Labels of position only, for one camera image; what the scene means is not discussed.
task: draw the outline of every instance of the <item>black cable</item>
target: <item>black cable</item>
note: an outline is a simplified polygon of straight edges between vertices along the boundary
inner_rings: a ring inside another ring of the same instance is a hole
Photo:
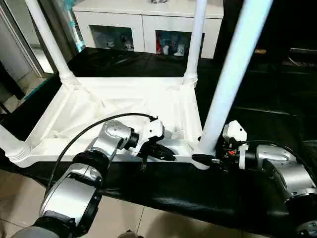
[[[290,147],[286,146],[286,145],[282,145],[280,143],[274,142],[274,141],[270,141],[270,140],[245,140],[245,141],[239,141],[238,145],[242,145],[242,144],[266,144],[266,145],[275,145],[278,147],[283,148],[284,150],[288,151],[289,153],[291,153],[292,155],[294,155],[296,157],[296,159],[304,165],[304,167],[306,168],[306,170],[309,172],[309,174],[312,176],[312,179],[314,182],[317,182],[316,177],[313,173],[313,171],[310,169],[310,167],[308,166],[308,164],[303,160],[302,157],[300,157],[297,153],[295,153]]]
[[[48,186],[46,187],[46,191],[45,191],[45,195],[47,194],[47,192],[50,190],[51,186],[52,186],[52,181],[56,172],[56,169],[61,161],[61,159],[63,158],[64,154],[66,153],[66,151],[69,149],[69,147],[80,137],[82,136],[86,131],[90,130],[91,128],[95,127],[96,125],[99,125],[103,122],[106,122],[108,120],[112,120],[112,119],[116,119],[116,118],[120,118],[120,117],[126,117],[126,116],[141,116],[141,117],[146,117],[149,118],[151,121],[156,120],[157,118],[147,115],[147,114],[143,114],[143,113],[123,113],[123,114],[118,114],[112,117],[108,117],[102,120],[99,120],[98,122],[90,125],[89,127],[85,128],[84,130],[82,130],[77,136],[75,136],[67,145],[66,147],[63,149],[63,151],[61,152],[61,154],[59,155],[58,159],[56,160],[56,163],[54,165],[54,168],[52,170],[51,176],[50,176],[50,180],[48,183]]]
[[[302,141],[302,143],[310,143],[310,142],[316,143],[317,140],[303,140],[303,141]]]

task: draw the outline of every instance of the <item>table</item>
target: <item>table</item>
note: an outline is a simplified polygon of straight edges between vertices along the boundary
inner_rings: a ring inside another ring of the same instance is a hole
[[[76,76],[182,76],[186,59],[148,53],[86,48],[69,66]],[[201,59],[196,97],[202,124],[206,120],[221,65]],[[314,171],[317,161],[316,72],[269,64],[251,64],[228,120],[237,119],[249,139],[267,139],[302,154]],[[2,125],[25,139],[43,114],[61,83],[47,80]],[[37,162],[22,169],[0,152],[0,169],[19,173],[46,185],[54,163]],[[61,163],[57,180],[70,163]],[[106,196],[179,213],[248,232],[289,236],[293,227],[272,181],[256,171],[224,173],[200,171],[191,164],[149,163],[142,173],[138,163],[113,163],[106,177]]]

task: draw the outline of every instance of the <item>floor tile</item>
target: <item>floor tile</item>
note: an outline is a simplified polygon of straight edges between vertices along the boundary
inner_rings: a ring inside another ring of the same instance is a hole
[[[35,88],[42,84],[46,78],[38,78],[34,72],[30,72],[21,78],[17,83],[19,87],[25,94],[25,97],[28,96]],[[25,101],[25,97],[21,100],[18,100],[14,95],[7,99],[3,104],[10,111],[13,112]]]
[[[240,238],[241,232],[146,207],[138,235],[144,238]]]
[[[17,233],[19,230],[21,230],[22,227],[19,227],[15,224],[6,222],[4,220],[0,220],[0,234],[1,238],[10,238],[15,233]]]
[[[96,218],[85,238],[116,238],[127,230],[136,231],[143,206],[103,197]]]
[[[0,170],[0,218],[21,227],[34,224],[44,192],[32,179]]]
[[[256,235],[248,232],[242,232],[242,238],[267,238],[261,235]]]
[[[3,105],[10,111],[13,112],[15,109],[18,108],[20,100],[18,100],[14,95],[9,97],[8,100],[6,100]]]

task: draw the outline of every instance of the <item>figurine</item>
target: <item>figurine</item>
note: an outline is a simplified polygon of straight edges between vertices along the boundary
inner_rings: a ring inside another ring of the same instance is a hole
[[[185,45],[178,44],[177,52],[174,55],[175,56],[184,56],[185,55]]]
[[[166,56],[168,55],[168,48],[169,48],[168,45],[163,47],[163,54],[166,55]]]
[[[114,47],[114,39],[113,38],[109,38],[106,41],[106,49],[110,50],[113,47]]]
[[[124,42],[124,49],[126,51],[134,51],[133,45],[130,41]]]
[[[179,42],[179,35],[173,34],[171,36],[171,42],[170,42],[170,50],[175,52],[177,51],[177,42]]]

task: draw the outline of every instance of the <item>white cabinet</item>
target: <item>white cabinet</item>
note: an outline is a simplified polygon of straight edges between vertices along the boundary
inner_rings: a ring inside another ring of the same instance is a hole
[[[83,0],[73,10],[88,47],[183,55],[195,5],[194,0]],[[223,0],[208,0],[201,57],[213,58],[222,18]]]

